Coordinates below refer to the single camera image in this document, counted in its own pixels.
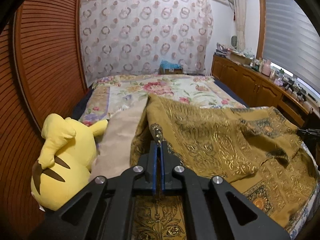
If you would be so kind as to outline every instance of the pikachu plush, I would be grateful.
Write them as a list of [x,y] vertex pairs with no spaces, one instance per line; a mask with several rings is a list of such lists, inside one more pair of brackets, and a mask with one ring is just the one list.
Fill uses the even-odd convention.
[[41,131],[45,142],[32,167],[31,192],[39,204],[55,211],[88,184],[97,156],[94,137],[107,125],[107,120],[87,127],[69,117],[47,116]]

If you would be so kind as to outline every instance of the metal screw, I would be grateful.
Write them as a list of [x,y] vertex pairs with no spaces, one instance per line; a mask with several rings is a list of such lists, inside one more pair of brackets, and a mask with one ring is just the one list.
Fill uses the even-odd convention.
[[223,178],[221,178],[220,176],[214,176],[212,178],[212,181],[215,183],[215,184],[221,184],[223,182]]
[[94,181],[95,181],[95,183],[97,183],[97,184],[103,184],[103,183],[106,182],[106,178],[105,178],[105,177],[102,177],[102,176],[99,176],[99,177],[96,177],[96,178],[94,179]]
[[133,171],[134,172],[141,172],[141,171],[143,171],[143,167],[140,165],[134,166]]
[[184,172],[184,167],[182,167],[182,166],[175,166],[174,170],[175,170],[176,172],[182,173],[182,172]]

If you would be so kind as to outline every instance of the wooden louvered door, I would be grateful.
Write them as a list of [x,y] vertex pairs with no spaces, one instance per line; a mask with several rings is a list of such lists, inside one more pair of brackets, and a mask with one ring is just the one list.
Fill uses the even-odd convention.
[[1,240],[26,239],[43,219],[30,188],[43,121],[50,113],[70,115],[86,92],[78,5],[26,0],[0,34]]
[[67,116],[86,92],[78,43],[78,0],[26,0],[17,12],[15,49],[34,118]]
[[30,189],[31,167],[43,141],[20,92],[11,35],[12,24],[8,24],[0,35],[1,239],[10,239],[2,234],[26,236],[43,217]]

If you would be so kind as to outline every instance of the brown stripe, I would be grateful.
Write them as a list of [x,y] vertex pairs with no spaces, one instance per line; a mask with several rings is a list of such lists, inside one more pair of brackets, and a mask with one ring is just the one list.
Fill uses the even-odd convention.
[[46,168],[43,172],[43,174],[49,176],[50,178],[53,178],[55,180],[61,181],[61,182],[66,182],[63,177],[61,177],[58,173],[56,173],[55,171]]
[[42,168],[41,164],[39,163],[38,160],[36,160],[35,164],[32,166],[32,177],[33,177],[33,182],[35,184],[36,190],[38,194],[40,195],[40,176],[42,173]]
[[60,159],[59,157],[55,156],[54,157],[54,162],[61,165],[62,167],[65,167],[67,169],[70,169],[70,167],[68,166],[68,164],[66,164],[62,159]]

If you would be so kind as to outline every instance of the black metal bracket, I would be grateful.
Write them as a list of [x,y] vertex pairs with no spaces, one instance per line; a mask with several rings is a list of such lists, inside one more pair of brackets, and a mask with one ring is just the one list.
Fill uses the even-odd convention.
[[306,129],[306,130],[298,129],[297,134],[301,137],[309,136],[311,138],[320,140],[320,129]]
[[180,165],[165,141],[159,146],[152,142],[138,165],[120,176],[96,177],[49,215],[29,239],[130,240],[135,197],[160,189],[164,195],[182,197],[188,239],[290,240],[281,226],[222,177],[199,177]]

